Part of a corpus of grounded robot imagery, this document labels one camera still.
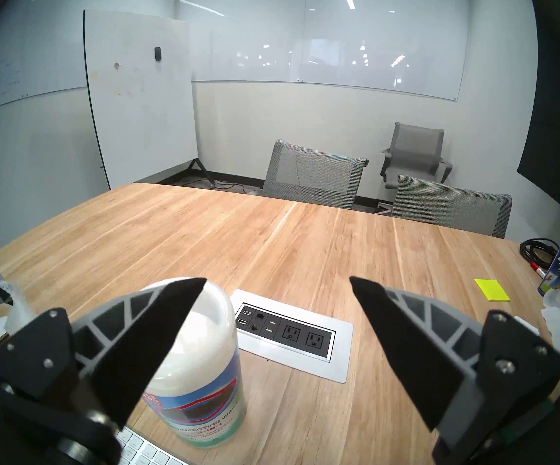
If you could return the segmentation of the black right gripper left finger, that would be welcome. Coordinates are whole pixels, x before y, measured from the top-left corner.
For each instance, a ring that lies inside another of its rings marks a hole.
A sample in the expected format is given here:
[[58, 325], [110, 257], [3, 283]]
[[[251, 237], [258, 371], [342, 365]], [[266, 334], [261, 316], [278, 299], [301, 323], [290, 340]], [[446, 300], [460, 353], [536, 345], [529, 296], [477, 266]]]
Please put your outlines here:
[[75, 322], [64, 308], [39, 314], [0, 345], [0, 414], [46, 443], [114, 442], [206, 282], [128, 294]]

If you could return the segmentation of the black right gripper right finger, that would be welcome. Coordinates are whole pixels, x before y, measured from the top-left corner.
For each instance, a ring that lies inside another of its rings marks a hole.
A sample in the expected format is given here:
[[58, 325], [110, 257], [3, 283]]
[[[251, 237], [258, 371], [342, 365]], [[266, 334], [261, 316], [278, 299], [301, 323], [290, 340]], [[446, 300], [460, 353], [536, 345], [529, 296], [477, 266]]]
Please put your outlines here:
[[438, 299], [350, 277], [388, 364], [429, 431], [435, 463], [491, 458], [553, 409], [560, 352], [510, 313], [483, 323]]

